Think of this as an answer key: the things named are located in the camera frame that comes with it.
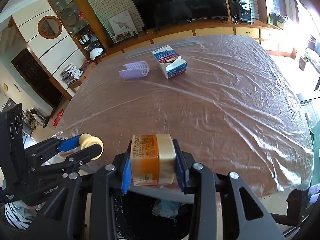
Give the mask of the black television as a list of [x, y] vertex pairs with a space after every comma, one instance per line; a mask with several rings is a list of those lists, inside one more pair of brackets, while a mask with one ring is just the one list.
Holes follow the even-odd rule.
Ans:
[[226, 0], [132, 0], [146, 29], [201, 18], [227, 19]]

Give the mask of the small wooden side table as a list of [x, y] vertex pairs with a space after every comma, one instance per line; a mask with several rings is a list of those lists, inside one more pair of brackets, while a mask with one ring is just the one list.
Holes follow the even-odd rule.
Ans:
[[95, 62], [89, 64], [86, 69], [84, 70], [83, 74], [73, 83], [68, 86], [68, 89], [71, 90], [73, 93], [76, 93], [76, 88], [82, 85], [84, 80], [88, 77], [89, 73], [96, 67]]

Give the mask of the white helmet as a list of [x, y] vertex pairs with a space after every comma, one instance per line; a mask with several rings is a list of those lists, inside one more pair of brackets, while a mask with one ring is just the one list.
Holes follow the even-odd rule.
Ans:
[[95, 60], [97, 57], [103, 55], [104, 53], [104, 50], [103, 48], [100, 48], [100, 47], [97, 47], [97, 48], [94, 48], [90, 51], [90, 54], [89, 54], [89, 57], [90, 59], [93, 61]]

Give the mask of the glass display cabinet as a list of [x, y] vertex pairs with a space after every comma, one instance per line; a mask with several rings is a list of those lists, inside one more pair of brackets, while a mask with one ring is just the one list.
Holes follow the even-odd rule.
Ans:
[[88, 0], [47, 1], [86, 58], [94, 48], [108, 48], [105, 28]]

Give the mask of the grey table inlay strip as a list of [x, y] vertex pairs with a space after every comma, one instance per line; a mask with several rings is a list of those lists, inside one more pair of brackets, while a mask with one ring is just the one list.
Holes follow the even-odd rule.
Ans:
[[139, 52], [136, 52], [136, 53], [132, 53], [130, 55], [127, 55], [125, 57], [125, 59], [132, 59], [132, 58], [135, 58], [135, 57], [138, 57], [138, 56], [141, 56], [141, 55], [145, 55], [145, 54], [148, 54], [148, 53], [153, 53], [155, 51], [162, 50], [162, 49], [174, 49], [174, 48], [179, 48], [179, 47], [193, 46], [193, 45], [196, 45], [196, 44], [199, 44], [199, 41], [185, 41], [185, 42], [173, 43], [173, 44], [170, 44], [170, 45], [167, 45], [167, 46], [156, 47], [156, 48], [153, 48], [153, 49], [147, 49], [147, 50], [139, 51]]

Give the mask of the blue white medicine box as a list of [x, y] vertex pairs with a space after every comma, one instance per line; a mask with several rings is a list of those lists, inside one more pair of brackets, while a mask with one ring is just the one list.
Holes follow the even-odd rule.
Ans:
[[167, 80], [183, 74], [187, 70], [187, 62], [174, 49], [162, 49], [152, 54]]

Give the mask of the wooden tv cabinet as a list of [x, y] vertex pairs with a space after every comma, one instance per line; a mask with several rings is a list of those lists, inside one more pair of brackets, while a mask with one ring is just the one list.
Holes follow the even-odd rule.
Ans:
[[233, 23], [223, 20], [194, 20], [160, 30], [148, 30], [129, 38], [108, 49], [106, 53], [96, 59], [99, 63], [122, 53], [143, 48], [145, 46], [168, 42], [180, 38], [206, 35], [244, 35], [256, 40], [270, 55], [296, 58], [297, 49], [295, 38], [289, 31], [254, 20], [252, 24]]

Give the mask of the round framed wall picture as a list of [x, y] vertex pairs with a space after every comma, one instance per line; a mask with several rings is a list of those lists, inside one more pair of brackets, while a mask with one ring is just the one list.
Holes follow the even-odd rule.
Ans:
[[40, 19], [37, 30], [42, 37], [54, 39], [62, 33], [62, 24], [55, 16], [45, 16]]

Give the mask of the purple plastic basket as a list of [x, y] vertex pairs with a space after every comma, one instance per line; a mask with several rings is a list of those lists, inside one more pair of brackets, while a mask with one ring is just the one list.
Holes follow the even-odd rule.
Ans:
[[146, 77], [149, 74], [149, 65], [146, 61], [138, 61], [124, 64], [124, 70], [119, 71], [123, 79], [138, 79]]

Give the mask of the black coffee machine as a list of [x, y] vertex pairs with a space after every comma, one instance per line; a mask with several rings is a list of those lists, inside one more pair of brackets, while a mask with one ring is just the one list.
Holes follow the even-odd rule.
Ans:
[[234, 24], [239, 22], [253, 24], [251, 18], [251, 6], [249, 3], [240, 0], [228, 0], [231, 19]]

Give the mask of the stack of books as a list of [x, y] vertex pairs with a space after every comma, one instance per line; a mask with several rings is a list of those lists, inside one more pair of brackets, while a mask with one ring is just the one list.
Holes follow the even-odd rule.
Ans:
[[64, 83], [66, 83], [67, 85], [70, 85], [74, 83], [76, 80], [78, 80], [83, 73], [84, 73], [83, 65], [79, 67], [71, 63], [65, 67], [65, 69], [60, 73], [60, 76]]

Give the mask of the orange plastic jar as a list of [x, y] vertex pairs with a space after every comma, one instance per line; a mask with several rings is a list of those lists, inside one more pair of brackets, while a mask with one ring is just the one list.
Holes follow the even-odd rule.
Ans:
[[134, 134], [130, 164], [135, 186], [171, 185], [176, 167], [176, 152], [171, 136]]

